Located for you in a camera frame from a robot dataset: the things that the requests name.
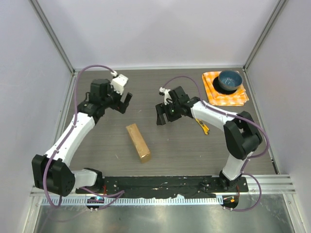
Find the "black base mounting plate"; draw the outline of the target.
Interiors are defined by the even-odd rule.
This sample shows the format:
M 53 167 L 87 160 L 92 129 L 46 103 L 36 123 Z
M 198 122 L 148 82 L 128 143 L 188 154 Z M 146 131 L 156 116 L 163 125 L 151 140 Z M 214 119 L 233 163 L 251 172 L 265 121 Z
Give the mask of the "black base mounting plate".
M 103 184 L 99 185 L 98 193 L 106 191 L 108 194 L 116 194 L 125 191 L 126 194 L 136 192 L 150 193 L 152 191 L 173 191 L 177 194 L 195 192 L 205 193 L 230 193 L 249 191 L 247 180 L 240 176 L 237 180 L 226 182 L 224 178 L 215 175 L 203 176 L 106 176 Z

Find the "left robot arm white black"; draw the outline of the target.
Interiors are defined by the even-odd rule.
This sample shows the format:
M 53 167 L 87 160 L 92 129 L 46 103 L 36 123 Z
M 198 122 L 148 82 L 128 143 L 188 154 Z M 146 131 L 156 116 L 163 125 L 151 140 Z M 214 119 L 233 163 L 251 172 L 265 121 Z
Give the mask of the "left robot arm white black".
M 70 124 L 58 141 L 44 154 L 35 155 L 32 169 L 35 187 L 66 197 L 73 189 L 87 187 L 92 193 L 103 189 L 102 173 L 92 168 L 71 171 L 71 160 L 85 136 L 110 108 L 125 113 L 132 94 L 121 100 L 128 78 L 118 75 L 112 80 L 95 79 L 86 98 L 77 106 Z

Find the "yellow utility knife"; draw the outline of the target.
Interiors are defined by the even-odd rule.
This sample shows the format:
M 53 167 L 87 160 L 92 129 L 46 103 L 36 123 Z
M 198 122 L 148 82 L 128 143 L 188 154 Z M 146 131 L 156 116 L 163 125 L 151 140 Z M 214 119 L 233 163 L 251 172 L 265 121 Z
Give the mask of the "yellow utility knife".
M 205 135 L 209 135 L 209 128 L 208 126 L 200 119 L 196 118 L 196 122 L 200 125 Z

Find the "blue ceramic bowl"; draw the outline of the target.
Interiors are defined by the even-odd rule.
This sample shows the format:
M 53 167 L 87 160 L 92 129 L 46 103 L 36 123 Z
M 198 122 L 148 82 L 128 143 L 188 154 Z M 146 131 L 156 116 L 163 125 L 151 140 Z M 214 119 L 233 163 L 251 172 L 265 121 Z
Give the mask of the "blue ceramic bowl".
M 242 76 L 233 70 L 221 71 L 218 80 L 220 87 L 226 91 L 236 91 L 243 83 Z

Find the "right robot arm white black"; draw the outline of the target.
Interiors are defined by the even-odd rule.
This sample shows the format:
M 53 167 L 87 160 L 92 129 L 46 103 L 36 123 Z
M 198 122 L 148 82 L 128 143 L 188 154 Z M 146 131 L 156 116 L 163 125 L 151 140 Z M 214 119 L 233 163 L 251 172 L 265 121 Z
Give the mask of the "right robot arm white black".
M 262 143 L 251 115 L 246 111 L 239 114 L 223 111 L 199 97 L 190 98 L 181 86 L 172 90 L 161 87 L 159 95 L 164 97 L 164 101 L 155 106 L 157 125 L 165 125 L 167 121 L 173 122 L 185 116 L 197 118 L 224 132 L 229 157 L 219 174 L 219 185 L 226 192 L 232 191 L 242 176 L 247 159 Z

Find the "brown cardboard express box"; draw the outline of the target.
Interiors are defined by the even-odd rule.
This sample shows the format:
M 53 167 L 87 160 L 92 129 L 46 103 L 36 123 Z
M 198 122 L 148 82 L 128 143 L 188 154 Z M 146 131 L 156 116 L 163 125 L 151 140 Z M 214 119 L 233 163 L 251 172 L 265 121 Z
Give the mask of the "brown cardboard express box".
M 136 148 L 139 159 L 142 163 L 146 163 L 151 159 L 151 151 L 148 148 L 137 124 L 126 126 L 129 136 Z

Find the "orange checkered cloth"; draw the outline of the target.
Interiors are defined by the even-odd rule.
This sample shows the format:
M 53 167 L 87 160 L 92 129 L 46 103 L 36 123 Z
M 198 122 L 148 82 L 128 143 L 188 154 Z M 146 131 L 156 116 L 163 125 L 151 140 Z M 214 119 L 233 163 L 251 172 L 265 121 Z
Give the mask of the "orange checkered cloth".
M 222 94 L 213 86 L 213 82 L 219 76 L 220 71 L 210 71 L 202 74 L 202 81 L 207 94 L 208 102 L 214 106 L 243 106 L 249 97 L 243 84 L 233 94 Z

